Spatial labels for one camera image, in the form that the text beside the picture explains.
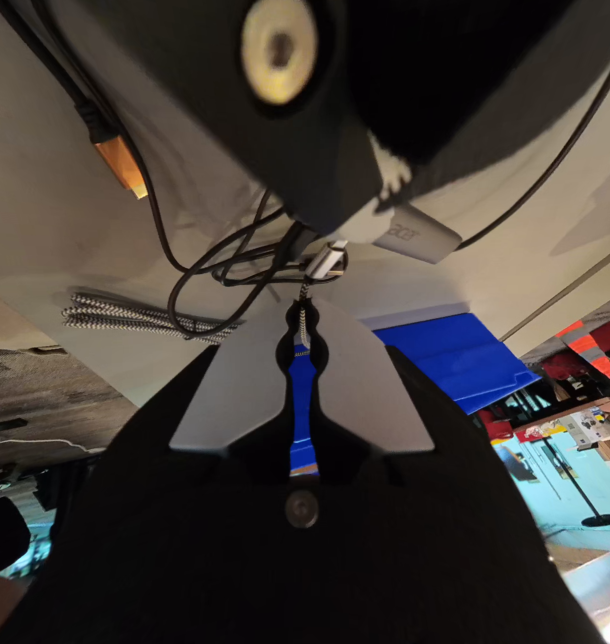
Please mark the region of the orange striped cone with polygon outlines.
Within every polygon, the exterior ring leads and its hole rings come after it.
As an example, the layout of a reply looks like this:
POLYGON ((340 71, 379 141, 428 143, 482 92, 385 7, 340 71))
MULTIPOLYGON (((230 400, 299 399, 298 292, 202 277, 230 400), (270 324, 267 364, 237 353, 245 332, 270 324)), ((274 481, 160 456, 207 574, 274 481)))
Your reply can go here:
POLYGON ((594 330, 576 321, 556 337, 610 379, 610 321, 594 330))

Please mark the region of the braided cable silver plug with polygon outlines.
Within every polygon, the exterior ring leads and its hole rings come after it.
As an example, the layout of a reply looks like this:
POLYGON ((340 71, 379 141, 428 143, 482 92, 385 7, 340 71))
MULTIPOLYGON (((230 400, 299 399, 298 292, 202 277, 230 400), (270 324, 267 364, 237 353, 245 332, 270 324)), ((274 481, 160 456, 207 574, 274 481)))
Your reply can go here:
MULTIPOLYGON (((345 246, 345 242, 324 244, 317 253, 305 254, 276 270, 264 287, 296 284, 298 299, 307 298, 310 287, 332 283, 344 275, 349 264, 345 246)), ((221 321, 176 313, 179 325, 174 325, 166 310, 116 295, 75 292, 68 298, 70 306, 61 311, 61 323, 81 330, 148 332, 217 346, 244 323, 242 316, 221 321)))

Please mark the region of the black pole stand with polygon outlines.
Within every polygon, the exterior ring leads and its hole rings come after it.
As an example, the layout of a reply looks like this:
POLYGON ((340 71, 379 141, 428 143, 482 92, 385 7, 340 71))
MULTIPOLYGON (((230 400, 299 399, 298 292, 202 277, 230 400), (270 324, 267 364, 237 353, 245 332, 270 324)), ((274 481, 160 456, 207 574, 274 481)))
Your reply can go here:
POLYGON ((591 516, 586 517, 581 521, 582 526, 595 528, 595 529, 598 529, 601 527, 610 527, 610 513, 601 513, 598 511, 596 506, 591 502, 588 495, 583 491, 582 487, 579 485, 576 478, 572 475, 572 470, 561 458, 561 456, 556 451, 556 449, 552 446, 549 438, 548 437, 542 438, 542 443, 544 444, 548 452, 551 454, 552 458, 558 463, 559 467, 563 470, 563 472, 565 473, 565 476, 574 486, 575 490, 577 491, 578 495, 581 497, 585 505, 592 512, 591 516))

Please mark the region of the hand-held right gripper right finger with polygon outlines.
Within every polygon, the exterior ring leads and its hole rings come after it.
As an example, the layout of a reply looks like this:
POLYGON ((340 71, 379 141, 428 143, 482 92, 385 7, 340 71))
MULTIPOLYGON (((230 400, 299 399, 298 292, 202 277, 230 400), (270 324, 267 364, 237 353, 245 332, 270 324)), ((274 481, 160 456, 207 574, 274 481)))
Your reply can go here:
POLYGON ((318 377, 326 419, 386 454, 435 449, 383 342, 362 322, 318 297, 315 327, 327 350, 318 377))

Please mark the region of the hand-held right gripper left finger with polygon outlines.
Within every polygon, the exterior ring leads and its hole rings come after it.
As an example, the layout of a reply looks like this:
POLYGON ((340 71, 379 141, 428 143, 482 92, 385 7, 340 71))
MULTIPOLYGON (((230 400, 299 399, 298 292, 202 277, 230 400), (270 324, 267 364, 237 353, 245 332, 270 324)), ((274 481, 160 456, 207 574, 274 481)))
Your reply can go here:
POLYGON ((220 344, 170 439, 172 450, 223 453, 279 416, 290 390, 294 306, 293 300, 272 305, 220 344))

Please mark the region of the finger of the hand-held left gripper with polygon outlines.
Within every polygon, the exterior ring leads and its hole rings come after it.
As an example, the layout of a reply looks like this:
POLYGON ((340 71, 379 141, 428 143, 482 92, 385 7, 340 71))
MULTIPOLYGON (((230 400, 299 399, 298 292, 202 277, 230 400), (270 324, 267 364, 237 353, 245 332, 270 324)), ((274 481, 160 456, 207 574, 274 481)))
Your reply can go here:
POLYGON ((380 200, 385 202, 406 187, 412 179, 412 172, 404 160, 382 147, 373 133, 371 147, 382 178, 380 200))
POLYGON ((347 221, 330 233, 330 242, 347 242, 352 244, 372 244, 382 237, 391 226, 395 209, 389 207, 378 211, 380 202, 372 198, 347 221))

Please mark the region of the blue plastic bin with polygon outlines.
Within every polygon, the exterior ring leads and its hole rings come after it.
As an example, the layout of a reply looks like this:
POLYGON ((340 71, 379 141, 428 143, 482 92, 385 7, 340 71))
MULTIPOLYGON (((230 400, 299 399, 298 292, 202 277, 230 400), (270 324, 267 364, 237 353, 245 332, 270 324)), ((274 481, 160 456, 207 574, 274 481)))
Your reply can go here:
POLYGON ((444 305, 362 323, 394 346, 470 415, 539 377, 463 305, 444 305))

